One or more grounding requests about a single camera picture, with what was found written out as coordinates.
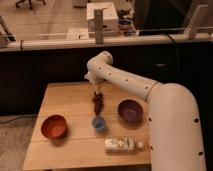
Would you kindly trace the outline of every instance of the floor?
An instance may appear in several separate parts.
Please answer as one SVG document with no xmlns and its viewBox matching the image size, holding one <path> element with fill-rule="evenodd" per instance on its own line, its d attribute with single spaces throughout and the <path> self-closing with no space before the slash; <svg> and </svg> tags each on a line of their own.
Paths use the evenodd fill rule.
<svg viewBox="0 0 213 171">
<path fill-rule="evenodd" d="M 28 117 L 13 120 L 17 117 Z M 0 171 L 22 171 L 36 118 L 35 115 L 0 116 Z M 150 166 L 66 169 L 66 171 L 150 171 Z"/>
<path fill-rule="evenodd" d="M 0 15 L 16 40 L 65 39 L 70 28 L 87 28 L 86 8 L 73 7 L 72 0 L 45 0 L 46 5 L 32 0 L 33 10 L 28 1 L 16 8 L 17 1 L 0 0 Z M 130 7 L 124 0 L 91 2 L 103 1 L 113 1 L 116 8 Z"/>
</svg>

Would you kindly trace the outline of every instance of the white box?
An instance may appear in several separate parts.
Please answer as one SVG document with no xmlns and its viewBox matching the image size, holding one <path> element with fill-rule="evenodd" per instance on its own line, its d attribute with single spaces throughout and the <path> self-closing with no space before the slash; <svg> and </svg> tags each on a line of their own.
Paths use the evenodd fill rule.
<svg viewBox="0 0 213 171">
<path fill-rule="evenodd" d="M 103 31 L 104 36 L 118 35 L 118 15 L 112 2 L 87 3 L 87 22 L 90 37 L 94 37 L 95 23 L 94 10 L 103 9 Z"/>
</svg>

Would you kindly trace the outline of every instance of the table top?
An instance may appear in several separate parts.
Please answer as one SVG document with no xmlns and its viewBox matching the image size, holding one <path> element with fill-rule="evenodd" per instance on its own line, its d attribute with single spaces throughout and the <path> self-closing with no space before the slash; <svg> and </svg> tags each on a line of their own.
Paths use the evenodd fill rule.
<svg viewBox="0 0 213 171">
<path fill-rule="evenodd" d="M 91 121 L 95 114 L 93 88 L 88 82 L 49 84 L 39 111 L 24 162 L 24 170 L 84 168 L 101 166 L 150 164 L 147 104 L 128 92 L 110 84 L 102 84 L 104 108 L 101 113 L 107 130 L 95 132 Z M 134 99 L 143 109 L 143 121 L 127 124 L 118 115 L 122 100 Z M 41 124 L 53 114 L 63 115 L 68 123 L 64 139 L 49 140 L 41 134 Z M 144 142 L 144 149 L 128 154 L 107 154 L 106 137 L 129 137 Z"/>
</svg>

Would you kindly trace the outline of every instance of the bottle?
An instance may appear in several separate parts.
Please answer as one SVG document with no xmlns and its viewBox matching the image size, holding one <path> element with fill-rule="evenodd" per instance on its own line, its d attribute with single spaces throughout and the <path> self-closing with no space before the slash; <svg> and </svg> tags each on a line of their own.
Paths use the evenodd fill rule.
<svg viewBox="0 0 213 171">
<path fill-rule="evenodd" d="M 134 152 L 143 149 L 143 142 L 136 143 L 131 138 L 107 138 L 105 139 L 105 151 L 107 153 Z"/>
</svg>

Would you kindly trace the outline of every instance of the small object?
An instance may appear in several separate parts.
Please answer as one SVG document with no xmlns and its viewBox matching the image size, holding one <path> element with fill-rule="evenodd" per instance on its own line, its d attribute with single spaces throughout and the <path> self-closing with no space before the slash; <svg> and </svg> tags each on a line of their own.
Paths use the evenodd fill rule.
<svg viewBox="0 0 213 171">
<path fill-rule="evenodd" d="M 119 21 L 119 26 L 121 30 L 129 30 L 132 28 L 132 21 L 129 19 L 121 19 Z"/>
<path fill-rule="evenodd" d="M 135 100 L 127 99 L 118 106 L 119 115 L 129 123 L 135 123 L 142 119 L 143 108 Z"/>
<path fill-rule="evenodd" d="M 95 115 L 98 116 L 100 115 L 103 107 L 104 107 L 104 102 L 103 102 L 103 94 L 102 93 L 96 93 L 94 92 L 94 97 L 92 99 L 92 102 L 94 103 L 94 112 Z"/>
<path fill-rule="evenodd" d="M 63 116 L 52 115 L 43 122 L 41 133 L 46 138 L 56 139 L 62 137 L 67 130 L 67 123 Z"/>
<path fill-rule="evenodd" d="M 134 152 L 143 149 L 143 142 L 136 143 L 131 138 L 107 138 L 104 142 L 106 152 Z"/>
<path fill-rule="evenodd" d="M 93 125 L 93 127 L 95 128 L 95 130 L 97 132 L 102 132 L 106 128 L 106 126 L 105 126 L 105 120 L 101 116 L 94 117 L 93 120 L 92 120 L 92 125 Z"/>
</svg>

